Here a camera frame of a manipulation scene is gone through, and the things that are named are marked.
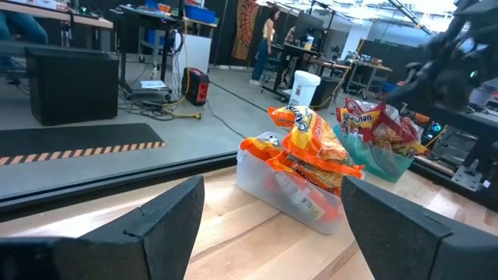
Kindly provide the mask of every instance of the workbench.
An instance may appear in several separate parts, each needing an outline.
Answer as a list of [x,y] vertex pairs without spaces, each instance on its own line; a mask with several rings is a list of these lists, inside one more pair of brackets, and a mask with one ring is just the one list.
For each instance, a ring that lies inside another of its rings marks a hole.
[[272,45],[272,48],[282,51],[282,54],[280,56],[280,58],[281,58],[280,63],[277,66],[277,77],[275,79],[273,87],[262,86],[262,89],[266,89],[269,92],[274,93],[274,94],[281,96],[283,98],[288,98],[289,95],[285,94],[284,92],[279,91],[279,85],[280,85],[280,82],[282,81],[282,74],[287,66],[287,63],[286,63],[287,56],[290,56],[291,57],[290,59],[292,59],[292,57],[297,57],[295,70],[301,70],[301,65],[302,65],[305,54],[311,54],[311,55],[318,56],[319,53],[317,53],[316,51],[307,50],[304,47],[297,47],[297,46],[294,46],[292,44],[283,44],[282,46]]
[[344,71],[351,69],[351,67],[347,65],[340,65],[331,61],[324,61],[321,60],[320,58],[310,58],[309,63],[317,66],[317,71],[315,71],[315,75],[319,77],[322,77],[322,75],[324,74],[324,70],[326,68],[330,68],[332,70],[330,74],[331,77],[334,73],[334,69],[340,69]]
[[[347,220],[324,236],[239,189],[236,168],[205,174],[202,222],[185,279],[374,279]],[[498,215],[410,171],[396,184],[366,181],[498,235]],[[183,179],[0,224],[1,236],[77,237],[137,208]]]
[[[352,67],[351,76],[346,83],[345,91],[348,92],[349,87],[351,85],[358,86],[362,90],[362,95],[363,95],[364,100],[366,100],[366,93],[370,90],[370,87],[372,86],[372,82],[375,80],[375,78],[382,78],[382,79],[386,80],[389,73],[392,72],[391,68],[383,66],[381,64],[373,64],[373,63],[361,61],[358,59],[355,59],[352,63],[354,64],[355,67]],[[354,78],[356,76],[356,72],[358,70],[358,66],[372,68],[372,72],[369,74],[369,78],[368,78],[366,83],[363,83],[362,79],[359,79],[358,82],[354,81]],[[376,74],[377,74],[378,70],[381,70],[387,74],[384,77],[377,76]]]
[[[93,28],[92,34],[87,37],[87,45],[93,49],[99,48],[104,52],[110,51],[110,30],[113,29],[113,23],[104,18],[92,18],[90,16],[71,14],[54,9],[41,8],[35,5],[19,4],[15,2],[0,2],[0,10],[10,12],[20,12],[36,17],[44,17],[48,19],[56,19],[65,23],[70,23],[73,18],[74,23],[84,24]],[[68,40],[62,41],[66,47]]]
[[[169,20],[171,18],[171,14],[169,12],[161,12],[161,11],[148,11],[145,9],[135,9],[132,7],[129,7],[127,5],[119,5],[121,9],[126,9],[130,12],[136,12],[137,14],[141,16],[148,16],[148,17],[153,17],[159,20]],[[218,26],[215,23],[203,23],[202,21],[198,21],[195,19],[189,19],[188,17],[184,16],[183,20],[187,23],[188,26],[193,26],[194,30],[196,31],[197,36],[201,36],[201,26],[207,26],[209,28],[209,39],[212,40],[212,35],[214,34],[214,29]],[[146,30],[149,28],[146,28],[146,26],[140,26],[139,27],[139,48],[138,48],[138,54],[139,54],[139,61],[140,62],[145,62],[144,56],[143,56],[143,48],[148,47],[152,49],[153,51],[153,64],[154,67],[157,69],[160,69],[159,64],[157,63],[157,55],[160,51],[163,51],[163,47],[160,46],[160,38],[165,37],[166,33],[164,30],[154,30],[154,42],[153,44],[148,42],[147,40],[144,39],[146,35]]]

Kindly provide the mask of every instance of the clear plastic container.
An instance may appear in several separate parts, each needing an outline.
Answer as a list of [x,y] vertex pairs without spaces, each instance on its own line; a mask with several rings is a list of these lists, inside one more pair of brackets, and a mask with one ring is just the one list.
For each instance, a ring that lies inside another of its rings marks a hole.
[[338,125],[334,127],[334,133],[355,164],[364,165],[364,171],[384,180],[397,182],[413,162],[413,158],[365,143],[358,135],[343,134]]
[[[265,132],[262,137],[283,136]],[[266,162],[239,150],[237,186],[256,198],[326,235],[336,231],[343,217],[341,199],[303,178],[274,171]]]

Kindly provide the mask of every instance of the woman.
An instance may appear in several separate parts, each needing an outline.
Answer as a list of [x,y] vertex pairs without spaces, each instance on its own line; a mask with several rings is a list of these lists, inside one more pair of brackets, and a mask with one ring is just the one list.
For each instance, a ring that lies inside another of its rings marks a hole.
[[265,70],[266,61],[268,60],[268,56],[272,54],[272,39],[275,34],[275,30],[273,29],[274,23],[277,19],[279,19],[280,11],[277,7],[272,7],[270,9],[270,16],[266,20],[265,27],[263,28],[263,40],[259,44],[258,48],[258,60],[254,65],[254,70],[252,71],[251,80],[249,83],[251,85],[260,86],[261,83],[259,79],[261,78],[261,74]]

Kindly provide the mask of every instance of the metal frame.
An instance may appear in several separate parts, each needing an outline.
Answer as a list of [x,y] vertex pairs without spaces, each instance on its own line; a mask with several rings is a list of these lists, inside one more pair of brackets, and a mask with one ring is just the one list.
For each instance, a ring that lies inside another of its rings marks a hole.
[[237,164],[237,153],[186,160],[0,198],[0,222]]

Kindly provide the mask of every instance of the tapestry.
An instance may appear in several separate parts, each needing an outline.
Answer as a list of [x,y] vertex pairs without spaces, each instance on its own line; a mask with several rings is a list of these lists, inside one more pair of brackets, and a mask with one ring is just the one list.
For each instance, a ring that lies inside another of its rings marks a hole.
[[239,0],[237,5],[237,37],[233,44],[232,57],[246,60],[251,47],[252,34],[259,5],[255,0]]

